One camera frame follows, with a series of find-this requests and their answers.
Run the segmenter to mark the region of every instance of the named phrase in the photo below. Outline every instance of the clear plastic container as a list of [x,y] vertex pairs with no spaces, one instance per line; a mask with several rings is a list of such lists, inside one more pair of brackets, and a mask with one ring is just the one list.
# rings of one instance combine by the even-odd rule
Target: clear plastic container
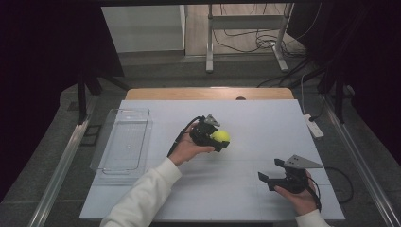
[[110,110],[91,163],[94,184],[133,183],[144,173],[151,126],[149,109]]

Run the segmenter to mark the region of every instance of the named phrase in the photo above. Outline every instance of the white table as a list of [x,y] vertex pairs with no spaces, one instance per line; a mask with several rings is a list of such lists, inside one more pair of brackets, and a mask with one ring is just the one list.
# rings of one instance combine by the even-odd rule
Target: white table
[[[183,177],[156,221],[252,221],[294,219],[288,201],[270,192],[257,172],[284,178],[274,159],[297,154],[321,164],[297,100],[125,100],[121,109],[149,108],[153,121],[146,168],[159,165],[181,129],[212,114],[231,135],[221,152],[201,154],[180,166]],[[326,219],[344,219],[324,169],[310,169],[322,194]],[[130,190],[128,185],[92,185],[80,218],[104,218]]]

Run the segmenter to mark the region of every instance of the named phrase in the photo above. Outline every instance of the hand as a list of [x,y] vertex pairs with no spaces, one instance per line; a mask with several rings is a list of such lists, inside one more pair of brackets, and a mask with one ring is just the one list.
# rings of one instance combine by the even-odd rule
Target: hand
[[181,138],[177,147],[173,150],[170,156],[168,156],[168,158],[175,164],[175,166],[179,166],[183,162],[191,160],[199,153],[212,152],[215,150],[214,147],[210,146],[198,146],[194,143],[194,141],[192,141],[189,133],[196,125],[197,123],[194,123],[186,129],[185,134]]
[[[310,178],[310,173],[308,171],[306,171],[306,175]],[[315,191],[315,186],[310,179],[309,186],[313,191]],[[312,195],[310,195],[310,193],[306,190],[299,194],[292,194],[280,186],[275,186],[274,190],[292,203],[299,216],[306,215],[317,208],[316,202],[313,200]]]

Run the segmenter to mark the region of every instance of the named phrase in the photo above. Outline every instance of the tennis ball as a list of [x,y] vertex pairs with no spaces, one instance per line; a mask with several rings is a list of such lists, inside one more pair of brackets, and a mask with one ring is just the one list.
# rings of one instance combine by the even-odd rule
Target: tennis ball
[[215,132],[213,132],[210,137],[216,141],[219,142],[230,142],[230,134],[227,131],[224,130],[217,130]]

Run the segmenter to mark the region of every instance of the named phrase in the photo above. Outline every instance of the power strip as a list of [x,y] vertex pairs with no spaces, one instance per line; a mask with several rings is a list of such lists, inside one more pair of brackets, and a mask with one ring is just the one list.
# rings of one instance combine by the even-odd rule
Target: power strip
[[319,129],[319,126],[314,122],[314,121],[309,121],[310,115],[305,114],[304,119],[307,124],[307,127],[309,128],[310,133],[312,134],[313,138],[315,139],[321,139],[324,137],[323,132],[321,129]]

